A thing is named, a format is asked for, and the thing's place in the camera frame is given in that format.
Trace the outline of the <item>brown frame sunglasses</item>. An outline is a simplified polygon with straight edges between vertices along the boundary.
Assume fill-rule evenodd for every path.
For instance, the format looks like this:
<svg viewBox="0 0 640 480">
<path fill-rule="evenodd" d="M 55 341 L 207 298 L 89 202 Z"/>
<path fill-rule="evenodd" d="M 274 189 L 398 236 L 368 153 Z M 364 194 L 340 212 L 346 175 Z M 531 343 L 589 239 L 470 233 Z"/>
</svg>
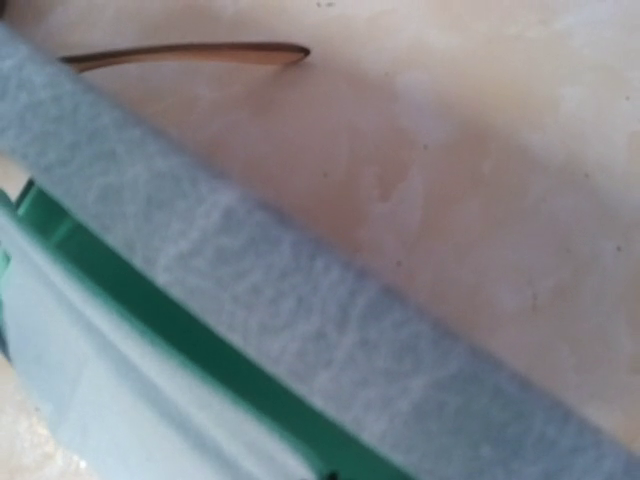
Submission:
<svg viewBox="0 0 640 480">
<path fill-rule="evenodd" d="M 209 61 L 248 65 L 289 65 L 306 59 L 311 50 L 282 42 L 186 43 L 142 46 L 61 56 L 78 73 L 111 66 L 163 61 Z"/>
</svg>

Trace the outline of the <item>light blue cleaning cloth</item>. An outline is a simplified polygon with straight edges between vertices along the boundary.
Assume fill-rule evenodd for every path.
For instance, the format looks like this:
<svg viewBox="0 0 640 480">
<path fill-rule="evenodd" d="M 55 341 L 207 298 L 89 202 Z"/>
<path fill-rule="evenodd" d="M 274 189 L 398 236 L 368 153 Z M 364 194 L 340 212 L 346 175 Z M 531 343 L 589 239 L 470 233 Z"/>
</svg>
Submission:
<svg viewBox="0 0 640 480">
<path fill-rule="evenodd" d="M 315 460 L 55 258 L 1 209 L 11 363 L 52 434 L 103 479 L 314 479 Z"/>
</svg>

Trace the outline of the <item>grey green glasses case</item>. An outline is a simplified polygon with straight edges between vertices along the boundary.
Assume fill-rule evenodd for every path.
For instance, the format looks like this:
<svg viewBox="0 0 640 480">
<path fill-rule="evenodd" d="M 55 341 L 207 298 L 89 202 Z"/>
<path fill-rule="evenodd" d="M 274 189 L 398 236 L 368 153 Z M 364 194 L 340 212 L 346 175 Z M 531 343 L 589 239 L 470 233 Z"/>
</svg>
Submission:
<svg viewBox="0 0 640 480">
<path fill-rule="evenodd" d="M 3 198 L 315 460 L 314 479 L 635 479 L 639 459 L 62 62 L 1 30 Z"/>
</svg>

